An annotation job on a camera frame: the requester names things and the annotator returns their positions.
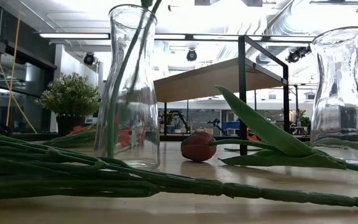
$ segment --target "ceiling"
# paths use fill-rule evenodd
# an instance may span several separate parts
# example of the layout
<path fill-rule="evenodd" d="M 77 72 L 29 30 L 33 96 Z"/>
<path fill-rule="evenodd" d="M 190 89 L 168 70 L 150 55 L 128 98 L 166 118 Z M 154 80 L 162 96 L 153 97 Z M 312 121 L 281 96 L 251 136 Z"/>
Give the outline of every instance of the ceiling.
<path fill-rule="evenodd" d="M 204 0 L 162 1 L 156 15 L 156 33 L 317 35 L 337 27 L 358 26 L 358 5 L 317 5 L 310 4 L 311 0 L 263 0 L 263 7 L 248 7 L 242 0 L 210 1 L 214 4 L 200 5 Z M 108 12 L 119 4 L 140 4 L 140 0 L 0 0 L 0 5 L 10 13 L 17 15 L 20 10 L 23 21 L 39 32 L 109 32 Z M 280 16 L 275 17 L 284 8 Z M 106 53 L 110 51 L 110 41 L 61 43 L 78 57 L 88 51 L 97 51 L 100 53 L 96 55 L 102 61 L 111 61 L 110 54 Z M 285 60 L 288 51 L 296 47 L 262 45 L 281 60 Z M 187 62 L 189 48 L 196 49 L 197 61 Z M 156 78 L 162 78 L 236 56 L 235 42 L 155 41 L 152 64 L 155 70 L 160 71 Z M 247 56 L 263 62 L 269 70 L 278 70 L 268 58 L 252 49 L 248 50 Z M 317 82 L 313 56 L 289 66 L 292 83 Z"/>

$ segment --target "red tulip bud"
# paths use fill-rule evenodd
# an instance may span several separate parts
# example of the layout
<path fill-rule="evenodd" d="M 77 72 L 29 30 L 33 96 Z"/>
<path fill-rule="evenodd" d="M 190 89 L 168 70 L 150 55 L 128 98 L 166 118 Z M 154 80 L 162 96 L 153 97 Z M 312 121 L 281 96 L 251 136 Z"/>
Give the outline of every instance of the red tulip bud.
<path fill-rule="evenodd" d="M 209 145 L 214 141 L 215 138 L 204 131 L 195 132 L 181 143 L 181 154 L 184 158 L 195 162 L 206 161 L 216 152 L 216 146 Z"/>

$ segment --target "glass vase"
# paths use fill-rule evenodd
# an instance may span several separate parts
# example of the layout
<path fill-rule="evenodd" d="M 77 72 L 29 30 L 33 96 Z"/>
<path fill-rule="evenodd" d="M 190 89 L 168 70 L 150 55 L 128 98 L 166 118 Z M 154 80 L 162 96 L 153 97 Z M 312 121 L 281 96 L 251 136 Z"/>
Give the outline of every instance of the glass vase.
<path fill-rule="evenodd" d="M 312 43 L 319 84 L 311 146 L 358 164 L 358 27 L 325 32 Z"/>
<path fill-rule="evenodd" d="M 154 84 L 147 74 L 157 20 L 147 9 L 129 4 L 112 8 L 109 15 L 112 64 L 99 109 L 96 155 L 154 169 L 160 164 L 160 130 Z"/>

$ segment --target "blue object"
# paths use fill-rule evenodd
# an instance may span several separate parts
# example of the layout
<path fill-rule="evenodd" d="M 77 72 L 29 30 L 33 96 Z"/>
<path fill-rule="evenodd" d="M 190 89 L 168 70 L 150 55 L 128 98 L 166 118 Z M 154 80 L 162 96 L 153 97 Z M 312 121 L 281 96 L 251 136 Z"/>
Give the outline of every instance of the blue object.
<path fill-rule="evenodd" d="M 223 122 L 223 129 L 226 129 L 226 128 L 239 129 L 240 122 L 238 122 L 238 121 Z"/>

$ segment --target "potted plant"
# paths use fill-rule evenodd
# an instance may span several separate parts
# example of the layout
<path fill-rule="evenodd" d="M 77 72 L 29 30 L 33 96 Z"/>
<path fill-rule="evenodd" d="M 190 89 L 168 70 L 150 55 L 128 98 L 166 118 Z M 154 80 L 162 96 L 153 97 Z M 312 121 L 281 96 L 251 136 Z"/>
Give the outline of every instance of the potted plant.
<path fill-rule="evenodd" d="M 98 87 L 89 85 L 88 77 L 77 73 L 64 75 L 48 85 L 35 102 L 56 114 L 59 135 L 67 135 L 75 126 L 99 109 Z"/>

